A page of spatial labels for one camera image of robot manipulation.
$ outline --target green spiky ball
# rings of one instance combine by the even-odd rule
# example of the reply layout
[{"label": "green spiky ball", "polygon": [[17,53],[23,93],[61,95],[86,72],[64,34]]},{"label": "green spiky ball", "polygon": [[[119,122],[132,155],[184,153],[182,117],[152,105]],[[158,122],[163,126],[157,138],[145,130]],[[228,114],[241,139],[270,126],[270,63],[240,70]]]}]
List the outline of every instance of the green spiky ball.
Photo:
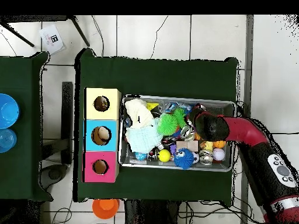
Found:
[{"label": "green spiky ball", "polygon": [[176,132],[178,128],[178,122],[176,118],[167,113],[163,113],[160,116],[159,123],[158,123],[158,132],[163,134],[164,136],[170,136]]},{"label": "green spiky ball", "polygon": [[177,122],[178,122],[181,129],[183,129],[183,127],[185,127],[187,125],[186,122],[185,122],[185,119],[184,119],[185,115],[186,114],[185,114],[184,109],[182,109],[180,107],[178,107],[175,110],[175,112],[173,113],[173,116],[176,118],[176,120],[177,120]]}]

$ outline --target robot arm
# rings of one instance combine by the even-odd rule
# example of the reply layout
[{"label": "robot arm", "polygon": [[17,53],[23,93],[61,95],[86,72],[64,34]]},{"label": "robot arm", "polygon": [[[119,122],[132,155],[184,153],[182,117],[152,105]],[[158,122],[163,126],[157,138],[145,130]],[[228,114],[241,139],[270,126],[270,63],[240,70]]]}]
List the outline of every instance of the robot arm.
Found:
[{"label": "robot arm", "polygon": [[249,119],[214,116],[193,110],[189,120],[209,141],[236,141],[244,171],[265,222],[299,223],[297,171],[274,152],[264,133]]}]

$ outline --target white golf ball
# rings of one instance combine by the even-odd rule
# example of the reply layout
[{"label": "white golf ball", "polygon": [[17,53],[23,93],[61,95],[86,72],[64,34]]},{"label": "white golf ball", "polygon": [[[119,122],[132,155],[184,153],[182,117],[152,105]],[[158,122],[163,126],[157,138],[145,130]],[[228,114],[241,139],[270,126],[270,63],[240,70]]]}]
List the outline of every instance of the white golf ball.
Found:
[{"label": "white golf ball", "polygon": [[223,160],[225,158],[224,150],[220,148],[213,149],[213,158],[215,160]]}]

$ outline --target pink block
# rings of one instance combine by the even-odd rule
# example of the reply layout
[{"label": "pink block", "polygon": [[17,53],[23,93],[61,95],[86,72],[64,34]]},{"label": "pink block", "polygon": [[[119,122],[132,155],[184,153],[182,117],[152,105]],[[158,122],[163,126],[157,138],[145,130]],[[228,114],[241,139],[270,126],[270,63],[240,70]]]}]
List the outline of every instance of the pink block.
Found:
[{"label": "pink block", "polygon": [[[104,160],[108,164],[105,174],[97,174],[93,171],[92,165],[97,160]],[[91,151],[85,154],[85,182],[114,183],[118,174],[116,164],[116,152],[113,151]]]}]

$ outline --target button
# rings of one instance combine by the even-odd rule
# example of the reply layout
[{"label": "button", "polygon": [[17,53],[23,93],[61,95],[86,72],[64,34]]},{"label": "button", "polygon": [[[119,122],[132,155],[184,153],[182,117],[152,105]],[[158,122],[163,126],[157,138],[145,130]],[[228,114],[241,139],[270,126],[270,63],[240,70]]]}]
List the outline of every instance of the button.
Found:
[{"label": "button", "polygon": [[277,167],[277,172],[283,176],[288,176],[290,174],[290,171],[285,166]]}]

